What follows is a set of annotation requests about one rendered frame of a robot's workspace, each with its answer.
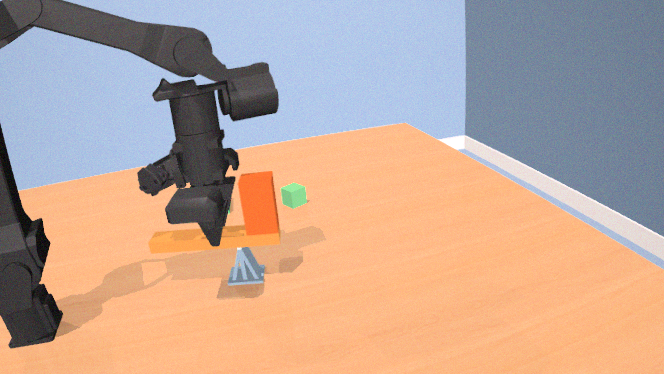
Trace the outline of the orange rectangular bar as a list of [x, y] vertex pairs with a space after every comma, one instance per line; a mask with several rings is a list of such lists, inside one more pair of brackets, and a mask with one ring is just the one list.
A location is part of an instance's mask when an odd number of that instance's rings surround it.
[[151, 254], [280, 244], [272, 171], [241, 174], [237, 184], [244, 224], [223, 226], [219, 246], [211, 246], [201, 229], [155, 231]]

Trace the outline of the small green cube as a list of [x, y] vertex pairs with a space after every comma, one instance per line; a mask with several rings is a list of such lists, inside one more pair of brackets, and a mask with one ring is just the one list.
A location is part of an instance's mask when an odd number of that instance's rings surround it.
[[297, 183], [281, 187], [282, 204], [292, 209], [307, 203], [306, 189]]

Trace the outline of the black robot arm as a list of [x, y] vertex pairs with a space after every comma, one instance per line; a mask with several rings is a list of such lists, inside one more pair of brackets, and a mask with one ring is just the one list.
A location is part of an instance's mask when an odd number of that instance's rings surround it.
[[[64, 0], [0, 1], [0, 49], [33, 27], [126, 50], [180, 77], [199, 74], [213, 81], [161, 79], [152, 97], [169, 99], [174, 134], [219, 126], [216, 90], [221, 113], [232, 122], [278, 111], [268, 63], [227, 69], [207, 35], [193, 27], [136, 22]], [[179, 152], [169, 154], [139, 170], [140, 191], [156, 196], [175, 183], [176, 189], [186, 187]], [[50, 244], [42, 218], [32, 221], [22, 207], [0, 123], [0, 316], [12, 337], [9, 348], [55, 339], [63, 312], [39, 284]]]

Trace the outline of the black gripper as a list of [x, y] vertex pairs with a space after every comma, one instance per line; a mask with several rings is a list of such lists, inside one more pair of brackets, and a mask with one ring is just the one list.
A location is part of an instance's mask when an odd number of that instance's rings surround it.
[[239, 154], [223, 148], [224, 129], [193, 135], [175, 134], [173, 153], [179, 160], [190, 188], [177, 189], [166, 205], [168, 223], [197, 223], [211, 246], [219, 246], [236, 176], [225, 176], [230, 165], [238, 170]]

